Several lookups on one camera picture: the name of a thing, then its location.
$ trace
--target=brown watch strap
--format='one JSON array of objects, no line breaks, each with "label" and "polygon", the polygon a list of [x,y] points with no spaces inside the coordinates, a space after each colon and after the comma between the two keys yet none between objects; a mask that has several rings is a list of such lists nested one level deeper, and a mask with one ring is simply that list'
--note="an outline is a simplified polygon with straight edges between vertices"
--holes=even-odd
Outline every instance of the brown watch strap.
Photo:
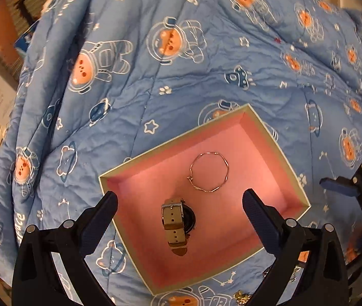
[{"label": "brown watch strap", "polygon": [[188,235],[184,232],[184,215],[181,198],[171,198],[165,200],[161,206],[163,214],[163,225],[165,237],[172,253],[182,256],[186,254]]}]

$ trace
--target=blue quilt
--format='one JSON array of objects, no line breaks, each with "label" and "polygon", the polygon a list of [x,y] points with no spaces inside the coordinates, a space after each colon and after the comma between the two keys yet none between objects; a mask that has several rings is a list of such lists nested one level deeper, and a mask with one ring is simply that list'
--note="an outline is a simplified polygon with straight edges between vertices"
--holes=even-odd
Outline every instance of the blue quilt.
[{"label": "blue quilt", "polygon": [[[362,163],[362,12],[323,0],[54,0],[0,148],[0,277],[11,284],[29,224],[77,219],[102,197],[100,174],[246,103],[310,199],[301,224],[334,224],[345,249],[362,212],[318,182]],[[113,225],[86,261],[117,305],[216,306],[255,291],[273,256],[155,297]]]}]

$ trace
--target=silver bolt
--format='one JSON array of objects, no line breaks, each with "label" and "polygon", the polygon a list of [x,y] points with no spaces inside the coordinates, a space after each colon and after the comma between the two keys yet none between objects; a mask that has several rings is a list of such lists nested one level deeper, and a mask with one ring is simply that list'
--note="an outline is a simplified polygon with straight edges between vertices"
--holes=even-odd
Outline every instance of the silver bolt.
[{"label": "silver bolt", "polygon": [[72,220],[67,220],[63,222],[63,228],[70,229],[75,224]]},{"label": "silver bolt", "polygon": [[286,224],[291,227],[291,228],[294,228],[296,225],[297,225],[297,222],[296,220],[293,220],[293,219],[287,219],[286,220]]},{"label": "silver bolt", "polygon": [[33,224],[31,224],[28,228],[27,228],[27,233],[32,233],[34,232],[36,229],[36,226],[34,226]]},{"label": "silver bolt", "polygon": [[325,230],[332,233],[334,231],[334,227],[332,224],[328,223],[325,225]]}]

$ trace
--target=watch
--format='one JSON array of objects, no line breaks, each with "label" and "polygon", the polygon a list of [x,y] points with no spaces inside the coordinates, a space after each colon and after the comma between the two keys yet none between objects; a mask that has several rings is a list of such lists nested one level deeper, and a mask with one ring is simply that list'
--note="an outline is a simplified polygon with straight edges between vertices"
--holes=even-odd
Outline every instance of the watch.
[{"label": "watch", "polygon": [[165,200],[161,212],[168,245],[172,253],[181,257],[187,251],[188,233],[195,228],[195,214],[180,197]]}]

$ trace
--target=open cardboard box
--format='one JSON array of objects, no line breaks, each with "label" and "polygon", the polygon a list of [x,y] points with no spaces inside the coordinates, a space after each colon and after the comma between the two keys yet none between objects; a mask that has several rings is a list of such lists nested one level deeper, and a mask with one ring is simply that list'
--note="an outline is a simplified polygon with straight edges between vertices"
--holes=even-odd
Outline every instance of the open cardboard box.
[{"label": "open cardboard box", "polygon": [[[187,177],[203,152],[219,152],[229,164],[219,190],[194,189]],[[212,188],[227,168],[219,155],[204,155],[193,167],[194,183]],[[293,169],[250,105],[192,129],[99,177],[103,192],[118,196],[114,225],[127,254],[153,295],[211,278],[246,260],[262,244],[242,208],[254,189],[284,218],[299,219],[310,208]],[[188,252],[179,257],[165,239],[161,205],[181,196],[196,215]]]}]

